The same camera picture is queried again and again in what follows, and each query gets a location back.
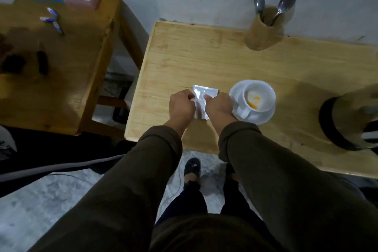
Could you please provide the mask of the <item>narrow dark object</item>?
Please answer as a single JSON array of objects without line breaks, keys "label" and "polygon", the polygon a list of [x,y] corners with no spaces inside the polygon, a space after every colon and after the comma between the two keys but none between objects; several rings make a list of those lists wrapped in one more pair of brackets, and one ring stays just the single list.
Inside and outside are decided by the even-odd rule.
[{"label": "narrow dark object", "polygon": [[37,51],[36,56],[37,56],[37,61],[38,61],[39,73],[43,75],[47,75],[49,72],[47,53],[42,50],[39,50]]}]

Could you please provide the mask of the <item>steel kettle with black base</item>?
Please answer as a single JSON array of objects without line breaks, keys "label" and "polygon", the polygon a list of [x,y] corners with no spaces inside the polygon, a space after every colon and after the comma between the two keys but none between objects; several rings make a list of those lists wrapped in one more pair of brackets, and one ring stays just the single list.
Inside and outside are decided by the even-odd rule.
[{"label": "steel kettle with black base", "polygon": [[371,150],[378,156],[378,83],[326,100],[319,124],[341,149]]}]

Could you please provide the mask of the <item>person's shoe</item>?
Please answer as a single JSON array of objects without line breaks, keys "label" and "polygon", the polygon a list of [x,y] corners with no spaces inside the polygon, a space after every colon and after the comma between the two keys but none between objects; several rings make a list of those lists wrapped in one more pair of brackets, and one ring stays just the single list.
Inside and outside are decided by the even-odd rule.
[{"label": "person's shoe", "polygon": [[225,170],[225,174],[226,174],[226,180],[234,180],[236,182],[239,182],[239,176],[236,174],[233,166],[231,165],[231,163],[227,163],[226,164],[226,170]]},{"label": "person's shoe", "polygon": [[200,159],[193,157],[187,161],[184,168],[184,184],[189,182],[197,182],[201,172]]}]

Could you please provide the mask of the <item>person's left forearm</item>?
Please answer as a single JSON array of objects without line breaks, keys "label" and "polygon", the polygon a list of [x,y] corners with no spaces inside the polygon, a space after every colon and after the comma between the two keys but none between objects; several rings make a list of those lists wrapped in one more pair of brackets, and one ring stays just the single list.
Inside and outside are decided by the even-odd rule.
[{"label": "person's left forearm", "polygon": [[182,155],[172,126],[153,126],[28,252],[148,252]]}]

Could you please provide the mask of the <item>round dark object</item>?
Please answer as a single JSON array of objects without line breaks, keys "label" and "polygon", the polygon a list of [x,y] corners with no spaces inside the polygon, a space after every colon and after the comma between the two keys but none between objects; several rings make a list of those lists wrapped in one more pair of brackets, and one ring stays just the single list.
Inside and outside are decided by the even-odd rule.
[{"label": "round dark object", "polygon": [[26,60],[21,55],[8,55],[0,64],[0,73],[20,74],[25,64]]}]

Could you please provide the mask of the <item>silver white sachet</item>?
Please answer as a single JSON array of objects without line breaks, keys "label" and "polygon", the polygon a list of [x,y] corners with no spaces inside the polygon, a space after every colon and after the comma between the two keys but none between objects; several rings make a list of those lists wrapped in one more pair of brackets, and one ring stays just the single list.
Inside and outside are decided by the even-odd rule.
[{"label": "silver white sachet", "polygon": [[191,101],[193,101],[196,106],[196,112],[194,114],[194,118],[209,120],[209,117],[206,113],[205,95],[208,95],[212,98],[216,97],[218,95],[219,90],[215,88],[194,85],[192,88],[192,92],[195,97],[191,99]]}]

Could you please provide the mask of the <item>dark wooden side table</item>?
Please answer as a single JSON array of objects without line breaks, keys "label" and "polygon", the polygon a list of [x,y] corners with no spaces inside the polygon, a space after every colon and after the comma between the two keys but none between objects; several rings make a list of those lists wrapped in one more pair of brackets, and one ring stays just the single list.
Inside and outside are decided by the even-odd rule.
[{"label": "dark wooden side table", "polygon": [[[138,69],[144,54],[129,28],[122,0],[101,0],[97,10],[69,8],[63,3],[15,0],[0,4],[0,62],[9,54],[26,60],[20,74],[0,73],[0,125],[66,135],[90,132],[124,138],[125,129],[92,120],[97,105],[126,108],[116,97],[101,96],[117,38]],[[54,18],[47,7],[59,13]],[[49,72],[39,73],[36,53],[48,55]]]}]

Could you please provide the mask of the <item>person's right hand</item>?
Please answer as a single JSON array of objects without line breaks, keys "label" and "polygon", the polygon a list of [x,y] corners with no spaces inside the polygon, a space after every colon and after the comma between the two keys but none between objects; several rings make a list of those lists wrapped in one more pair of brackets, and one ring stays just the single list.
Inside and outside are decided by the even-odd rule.
[{"label": "person's right hand", "polygon": [[237,122],[233,116],[234,102],[227,93],[220,92],[216,97],[204,95],[205,112],[218,136],[231,123]]}]

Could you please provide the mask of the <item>person's left hand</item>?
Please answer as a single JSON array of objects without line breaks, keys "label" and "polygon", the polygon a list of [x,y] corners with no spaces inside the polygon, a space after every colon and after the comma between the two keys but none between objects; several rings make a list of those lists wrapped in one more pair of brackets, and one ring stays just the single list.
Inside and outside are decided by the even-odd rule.
[{"label": "person's left hand", "polygon": [[195,96],[189,89],[178,91],[170,96],[169,120],[164,124],[182,137],[196,112]]}]

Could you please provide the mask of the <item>person's left shoe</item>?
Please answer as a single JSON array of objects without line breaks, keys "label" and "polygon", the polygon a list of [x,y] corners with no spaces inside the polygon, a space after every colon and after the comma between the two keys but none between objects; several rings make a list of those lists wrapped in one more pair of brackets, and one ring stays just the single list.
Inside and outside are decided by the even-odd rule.
[{"label": "person's left shoe", "polygon": [[184,168],[184,184],[189,182],[197,182],[201,172],[200,159],[193,157],[187,161]]}]

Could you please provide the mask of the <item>person's right shoe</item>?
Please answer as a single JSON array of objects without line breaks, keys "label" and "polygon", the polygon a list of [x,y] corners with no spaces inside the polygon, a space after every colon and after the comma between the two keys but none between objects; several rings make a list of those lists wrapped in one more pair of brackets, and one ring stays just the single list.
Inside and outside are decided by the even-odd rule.
[{"label": "person's right shoe", "polygon": [[236,174],[233,166],[231,165],[231,163],[227,163],[226,164],[226,170],[225,170],[225,174],[226,174],[226,180],[234,180],[236,182],[239,182],[239,176]]}]

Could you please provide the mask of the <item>person's right leg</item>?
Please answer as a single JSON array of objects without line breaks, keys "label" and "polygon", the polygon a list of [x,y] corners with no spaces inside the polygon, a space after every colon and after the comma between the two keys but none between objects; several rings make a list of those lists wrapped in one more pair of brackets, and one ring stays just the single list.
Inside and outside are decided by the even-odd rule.
[{"label": "person's right leg", "polygon": [[224,205],[221,215],[234,216],[242,219],[257,229],[265,229],[265,223],[249,207],[249,204],[239,190],[239,183],[234,180],[226,180],[223,186]]}]

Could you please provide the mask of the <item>light wooden table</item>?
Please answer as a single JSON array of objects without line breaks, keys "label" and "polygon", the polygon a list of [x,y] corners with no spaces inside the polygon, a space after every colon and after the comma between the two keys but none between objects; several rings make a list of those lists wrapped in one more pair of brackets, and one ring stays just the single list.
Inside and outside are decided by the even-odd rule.
[{"label": "light wooden table", "polygon": [[378,83],[378,54],[368,45],[293,36],[262,51],[248,49],[243,31],[157,21],[139,73],[124,137],[136,142],[169,118],[169,97],[193,85],[229,93],[242,80],[261,80],[276,93],[263,135],[319,169],[378,179],[378,156],[346,151],[322,132],[318,111],[327,99]]}]

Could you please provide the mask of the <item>person's right forearm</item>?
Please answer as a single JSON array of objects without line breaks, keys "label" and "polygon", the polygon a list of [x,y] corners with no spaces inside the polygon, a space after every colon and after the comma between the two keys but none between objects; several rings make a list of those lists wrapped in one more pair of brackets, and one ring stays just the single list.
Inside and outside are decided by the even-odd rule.
[{"label": "person's right forearm", "polygon": [[236,121],[219,137],[274,238],[291,252],[378,252],[378,208],[291,150]]}]

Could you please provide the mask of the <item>orange powder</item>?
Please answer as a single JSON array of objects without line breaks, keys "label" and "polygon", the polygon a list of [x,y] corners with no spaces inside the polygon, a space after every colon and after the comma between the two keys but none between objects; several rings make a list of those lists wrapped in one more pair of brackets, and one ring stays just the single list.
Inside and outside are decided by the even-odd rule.
[{"label": "orange powder", "polygon": [[260,96],[251,95],[246,98],[247,104],[254,110],[258,111],[261,103]]}]

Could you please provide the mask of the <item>person's leg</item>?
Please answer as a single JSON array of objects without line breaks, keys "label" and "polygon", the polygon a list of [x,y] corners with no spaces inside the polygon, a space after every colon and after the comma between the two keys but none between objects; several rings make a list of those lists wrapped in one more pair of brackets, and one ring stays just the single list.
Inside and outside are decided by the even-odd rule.
[{"label": "person's leg", "polygon": [[185,183],[183,191],[168,205],[155,226],[172,217],[207,214],[208,208],[200,188],[198,182]]},{"label": "person's leg", "polygon": [[226,180],[223,186],[224,205],[221,215],[234,216],[242,219],[257,229],[265,229],[265,223],[249,207],[249,204],[239,190],[239,183],[234,180]]}]

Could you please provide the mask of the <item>white bag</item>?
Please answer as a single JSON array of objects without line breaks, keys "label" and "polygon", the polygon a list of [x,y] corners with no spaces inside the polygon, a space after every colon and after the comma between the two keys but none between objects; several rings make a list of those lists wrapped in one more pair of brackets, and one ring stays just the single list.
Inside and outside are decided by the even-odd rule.
[{"label": "white bag", "polygon": [[0,125],[0,160],[7,160],[17,154],[17,147],[11,133]]}]

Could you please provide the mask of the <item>large metal spoon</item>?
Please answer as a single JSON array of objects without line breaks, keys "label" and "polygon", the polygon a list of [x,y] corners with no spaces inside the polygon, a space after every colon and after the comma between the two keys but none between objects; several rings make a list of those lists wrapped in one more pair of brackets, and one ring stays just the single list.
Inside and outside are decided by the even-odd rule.
[{"label": "large metal spoon", "polygon": [[280,0],[278,4],[278,8],[277,8],[277,13],[273,17],[273,19],[270,21],[269,26],[272,27],[275,21],[277,20],[277,18],[280,15],[291,10],[294,7],[295,3],[296,3],[296,0]]}]

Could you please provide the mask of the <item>wooden utensil holder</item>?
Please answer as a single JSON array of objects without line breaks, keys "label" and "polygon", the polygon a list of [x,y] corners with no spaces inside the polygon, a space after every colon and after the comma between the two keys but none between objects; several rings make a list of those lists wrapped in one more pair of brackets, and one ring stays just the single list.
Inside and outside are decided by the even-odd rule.
[{"label": "wooden utensil holder", "polygon": [[262,51],[281,42],[284,39],[285,13],[280,14],[271,26],[271,21],[277,13],[277,7],[266,6],[258,13],[245,33],[245,45],[255,51]]}]

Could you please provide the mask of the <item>person's left leg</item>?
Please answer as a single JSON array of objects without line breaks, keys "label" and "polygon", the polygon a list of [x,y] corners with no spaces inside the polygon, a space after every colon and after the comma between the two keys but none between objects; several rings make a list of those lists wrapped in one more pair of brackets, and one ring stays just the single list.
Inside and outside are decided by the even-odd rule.
[{"label": "person's left leg", "polygon": [[200,188],[198,182],[185,183],[183,191],[168,205],[155,226],[172,217],[207,214],[208,208]]}]

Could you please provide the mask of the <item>black box under table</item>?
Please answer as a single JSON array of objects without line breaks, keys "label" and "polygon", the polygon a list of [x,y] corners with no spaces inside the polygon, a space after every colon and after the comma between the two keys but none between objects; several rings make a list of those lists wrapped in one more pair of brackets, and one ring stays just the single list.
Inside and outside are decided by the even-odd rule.
[{"label": "black box under table", "polygon": [[[114,97],[123,100],[125,103],[125,98],[130,90],[132,82],[116,82],[116,87],[114,90]],[[113,111],[112,119],[113,121],[126,125],[129,117],[130,105],[126,103],[126,108],[116,107]]]}]

